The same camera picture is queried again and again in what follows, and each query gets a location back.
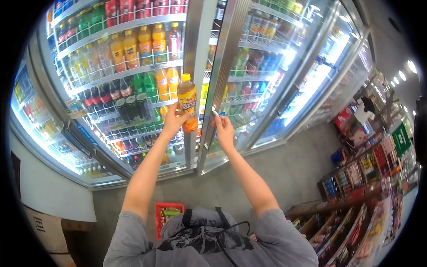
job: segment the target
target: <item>green soda bottle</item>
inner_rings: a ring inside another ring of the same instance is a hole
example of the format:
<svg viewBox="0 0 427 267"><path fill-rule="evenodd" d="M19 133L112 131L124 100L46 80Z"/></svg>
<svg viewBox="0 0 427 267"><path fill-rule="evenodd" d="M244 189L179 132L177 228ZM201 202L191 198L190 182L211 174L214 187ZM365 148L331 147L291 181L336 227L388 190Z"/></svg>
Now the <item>green soda bottle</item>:
<svg viewBox="0 0 427 267"><path fill-rule="evenodd" d="M89 36L89 20L86 15L86 10L83 10L82 12L80 12L78 17L80 18L80 20L79 20L79 33L77 36L79 37L79 40L82 40L84 37Z"/></svg>

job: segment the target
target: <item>white wall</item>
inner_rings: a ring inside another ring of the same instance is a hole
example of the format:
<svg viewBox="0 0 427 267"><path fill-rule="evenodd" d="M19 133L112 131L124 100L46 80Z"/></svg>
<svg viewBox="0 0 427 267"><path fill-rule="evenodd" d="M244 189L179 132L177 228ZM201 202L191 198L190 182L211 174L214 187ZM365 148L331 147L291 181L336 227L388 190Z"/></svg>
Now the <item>white wall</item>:
<svg viewBox="0 0 427 267"><path fill-rule="evenodd" d="M42 213L96 222L92 192L53 171L9 131L10 149L21 160L22 203Z"/></svg>

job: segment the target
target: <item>shelf label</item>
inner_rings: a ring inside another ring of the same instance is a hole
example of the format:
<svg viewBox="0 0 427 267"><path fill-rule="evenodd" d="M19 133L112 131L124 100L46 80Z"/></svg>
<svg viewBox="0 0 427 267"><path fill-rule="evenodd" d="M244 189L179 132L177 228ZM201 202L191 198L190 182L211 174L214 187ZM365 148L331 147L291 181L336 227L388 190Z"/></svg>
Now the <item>shelf label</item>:
<svg viewBox="0 0 427 267"><path fill-rule="evenodd" d="M98 146L98 143L92 138L92 136L83 128L81 124L77 124L77 129L92 143L94 146Z"/></svg>

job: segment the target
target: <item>orange soda bottle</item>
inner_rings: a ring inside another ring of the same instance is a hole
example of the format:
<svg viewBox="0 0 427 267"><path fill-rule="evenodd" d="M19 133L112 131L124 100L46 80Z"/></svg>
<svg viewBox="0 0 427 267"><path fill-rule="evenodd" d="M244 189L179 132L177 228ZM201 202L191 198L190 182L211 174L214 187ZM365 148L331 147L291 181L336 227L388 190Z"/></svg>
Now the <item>orange soda bottle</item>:
<svg viewBox="0 0 427 267"><path fill-rule="evenodd" d="M161 115L161 119L163 120L163 123L164 123L164 122L165 122L165 120L166 120L166 114L167 114L168 110L169 110L169 107L168 107L168 106L162 106L162 107L160 108L160 115Z"/></svg>
<svg viewBox="0 0 427 267"><path fill-rule="evenodd" d="M125 64L123 63L123 43L119 38L119 34L115 33L111 37L113 42L110 45L111 53L113 55L114 67L116 72L125 70Z"/></svg>
<svg viewBox="0 0 427 267"><path fill-rule="evenodd" d="M151 65L153 64L153 60L151 58L152 52L152 41L151 41L151 31L147 26L141 26L139 35L139 57L141 59L141 66Z"/></svg>
<svg viewBox="0 0 427 267"><path fill-rule="evenodd" d="M196 86L190 81L191 76L188 73L181 75L182 83L178 85L177 93L179 104L183 112L191 112L191 117L185 121L182 128L186 132L192 132L197 129L198 122L196 118Z"/></svg>
<svg viewBox="0 0 427 267"><path fill-rule="evenodd" d="M157 90L159 91L159 99L161 102L168 101L169 91L167 88L167 78L166 71L164 69L160 69L156 71L156 84Z"/></svg>
<svg viewBox="0 0 427 267"><path fill-rule="evenodd" d="M176 89L179 84L178 71L175 67L172 67L167 70L167 85L169 86L170 98L178 98Z"/></svg>
<svg viewBox="0 0 427 267"><path fill-rule="evenodd" d="M163 24L157 23L152 33L154 63L166 62L166 33Z"/></svg>
<svg viewBox="0 0 427 267"><path fill-rule="evenodd" d="M123 48L125 50L126 66L128 69L138 67L138 54L136 48L136 39L132 34L132 30L125 31L125 38L123 39Z"/></svg>

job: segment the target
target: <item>right hand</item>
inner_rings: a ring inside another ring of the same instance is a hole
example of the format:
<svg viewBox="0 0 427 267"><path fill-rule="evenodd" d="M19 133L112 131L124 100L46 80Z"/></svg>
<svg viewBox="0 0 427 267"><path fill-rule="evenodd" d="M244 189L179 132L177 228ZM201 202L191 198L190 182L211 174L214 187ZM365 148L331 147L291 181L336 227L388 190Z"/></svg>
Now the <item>right hand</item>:
<svg viewBox="0 0 427 267"><path fill-rule="evenodd" d="M218 142L222 150L226 154L235 150L233 145L234 128L230 122L230 119L226 116L216 116L215 124L218 131Z"/></svg>

